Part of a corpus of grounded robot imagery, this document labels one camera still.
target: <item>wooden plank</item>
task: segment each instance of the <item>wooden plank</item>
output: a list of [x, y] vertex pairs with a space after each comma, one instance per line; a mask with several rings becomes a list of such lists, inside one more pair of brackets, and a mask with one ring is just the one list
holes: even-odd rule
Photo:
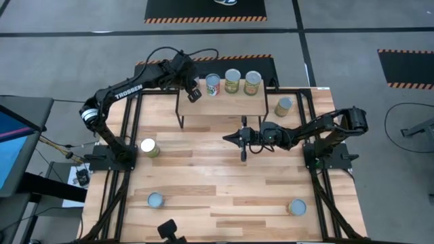
[[265, 96], [264, 85], [261, 83], [258, 93], [248, 96], [244, 93], [245, 80], [239, 82], [239, 91], [236, 94], [229, 94], [224, 90], [224, 79], [220, 81], [220, 93], [217, 96], [207, 94], [205, 79], [200, 80], [199, 90], [202, 97], [195, 103], [187, 98], [188, 94], [183, 90], [179, 96], [180, 115], [256, 115], [264, 116]]
[[[334, 110], [330, 90], [311, 91], [317, 115]], [[288, 116], [276, 117], [275, 105], [287, 96], [293, 99], [293, 107]], [[116, 134], [120, 132], [125, 101], [112, 106], [107, 120]], [[185, 127], [180, 129], [174, 112], [176, 96], [146, 95], [143, 103], [136, 144], [153, 138], [161, 154], [150, 159], [139, 152], [131, 174], [121, 242], [161, 242], [157, 226], [169, 219], [178, 225], [177, 236], [184, 235], [194, 242], [320, 240], [313, 188], [301, 144], [289, 152], [276, 148], [274, 153], [248, 153], [247, 161], [241, 162], [239, 149], [222, 140], [241, 127], [240, 116], [186, 117]], [[306, 100], [304, 108], [309, 121]], [[301, 124], [293, 95], [270, 95], [269, 110], [268, 121], [290, 128]], [[258, 129], [258, 117], [248, 117], [248, 123]], [[352, 179], [342, 170], [329, 173], [336, 206], [357, 232], [366, 235]], [[84, 233], [98, 220], [105, 175], [96, 172], [91, 179], [83, 210]], [[155, 191], [165, 197], [161, 209], [151, 209], [147, 204], [148, 195]], [[306, 202], [304, 216], [289, 216], [286, 212], [285, 206], [295, 198]], [[326, 206], [324, 209], [332, 235], [331, 217]], [[114, 234], [116, 217], [113, 214], [110, 236]]]

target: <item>green can label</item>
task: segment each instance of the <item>green can label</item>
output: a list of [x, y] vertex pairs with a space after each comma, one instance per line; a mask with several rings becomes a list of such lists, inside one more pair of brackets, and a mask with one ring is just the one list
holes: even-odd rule
[[249, 96], [254, 96], [258, 93], [260, 83], [251, 84], [248, 81], [245, 81], [244, 85], [244, 93]]
[[151, 152], [147, 152], [146, 155], [150, 158], [156, 158], [160, 154], [160, 148], [155, 145], [154, 149]]
[[229, 94], [237, 93], [239, 90], [239, 81], [228, 81], [226, 80], [224, 84], [224, 89]]

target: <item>concrete floor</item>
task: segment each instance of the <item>concrete floor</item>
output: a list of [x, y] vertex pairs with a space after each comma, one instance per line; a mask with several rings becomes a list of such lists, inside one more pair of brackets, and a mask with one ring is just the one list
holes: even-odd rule
[[[299, 2], [305, 28], [434, 26], [432, 0]], [[296, 27], [291, 1], [266, 0], [266, 5], [269, 21], [263, 23], [149, 26], [142, 24], [146, 1], [11, 0], [0, 18], [0, 33]], [[383, 123], [396, 103], [434, 104], [433, 92], [387, 87], [376, 50], [434, 50], [433, 39], [434, 33], [307, 34], [317, 86], [331, 87], [337, 108], [355, 105], [368, 112], [370, 131], [347, 144], [351, 153], [360, 154], [353, 163], [357, 194], [368, 235], [375, 240], [432, 243], [434, 206], [428, 194], [434, 192], [433, 154], [395, 147], [387, 140]], [[308, 86], [298, 34], [44, 37], [0, 38], [0, 91], [85, 100], [97, 89], [131, 77], [135, 62], [162, 45], [188, 52], [215, 47], [222, 55], [273, 54], [282, 86]], [[161, 52], [155, 58], [172, 56]], [[55, 103], [46, 136], [59, 143], [94, 140], [79, 118], [79, 107]], [[423, 136], [406, 140], [399, 130], [433, 114], [433, 109], [414, 106], [393, 111], [387, 124], [391, 137], [406, 147], [430, 150]], [[50, 161], [64, 161], [45, 145], [37, 148]], [[46, 169], [34, 155], [28, 171], [39, 174]], [[44, 243], [71, 241], [78, 223], [76, 218], [40, 218], [34, 238]]]

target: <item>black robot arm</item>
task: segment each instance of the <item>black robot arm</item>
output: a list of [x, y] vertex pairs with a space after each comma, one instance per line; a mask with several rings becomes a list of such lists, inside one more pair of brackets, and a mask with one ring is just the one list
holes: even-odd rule
[[[94, 148], [94, 155], [88, 155], [87, 159], [90, 160], [91, 168], [95, 170], [113, 169], [112, 163], [127, 165], [127, 168], [133, 167], [133, 163], [128, 162], [135, 161], [134, 145], [125, 145], [121, 138], [113, 135], [105, 123], [113, 103], [137, 94], [146, 88], [165, 89], [168, 87], [185, 89], [189, 95], [189, 100], [195, 102], [201, 97], [201, 92], [195, 89], [197, 86], [195, 78], [198, 76], [199, 72], [190, 56], [184, 54], [183, 51], [177, 51], [172, 61], [164, 60], [157, 65], [145, 65], [136, 77], [98, 90], [79, 111], [86, 127], [99, 134], [108, 145]], [[101, 161], [107, 162], [105, 163], [106, 167], [94, 167], [95, 165], [104, 165]]]
[[[247, 121], [244, 117], [243, 127], [236, 133], [223, 137], [223, 139], [238, 145], [242, 149], [241, 160], [245, 160], [246, 146], [261, 146], [260, 151], [263, 148], [274, 151], [274, 146], [290, 150], [301, 140], [330, 131], [331, 133], [323, 140], [319, 140], [315, 147], [315, 154], [322, 157], [331, 153], [336, 145], [349, 136], [360, 136], [366, 133], [368, 124], [365, 115], [365, 111], [353, 107], [326, 113], [296, 129], [284, 128], [273, 122], [264, 122], [260, 126], [260, 131], [246, 127]], [[342, 116], [342, 119], [340, 124], [337, 124], [334, 119], [339, 116]]]

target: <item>can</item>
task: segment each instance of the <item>can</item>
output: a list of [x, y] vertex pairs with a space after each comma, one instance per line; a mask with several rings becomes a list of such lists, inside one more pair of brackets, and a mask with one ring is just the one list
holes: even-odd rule
[[306, 203], [301, 199], [294, 199], [291, 203], [286, 205], [286, 211], [291, 216], [303, 216], [306, 210]]
[[277, 103], [274, 113], [279, 117], [285, 117], [292, 107], [291, 98], [280, 98]]
[[158, 209], [164, 206], [164, 197], [158, 192], [152, 192], [148, 196], [148, 206], [154, 209]]
[[140, 144], [140, 148], [150, 158], [158, 157], [158, 154], [160, 154], [160, 148], [155, 141], [150, 138], [143, 140], [142, 144]]
[[262, 77], [256, 71], [250, 71], [245, 75], [244, 93], [254, 96], [258, 93]]
[[220, 93], [220, 77], [217, 74], [209, 74], [205, 80], [207, 93], [211, 96], [217, 96]]
[[239, 90], [239, 80], [241, 79], [241, 73], [231, 68], [230, 70], [226, 71], [224, 74], [224, 78], [226, 79], [224, 83], [224, 90], [226, 90], [229, 94], [235, 94]]

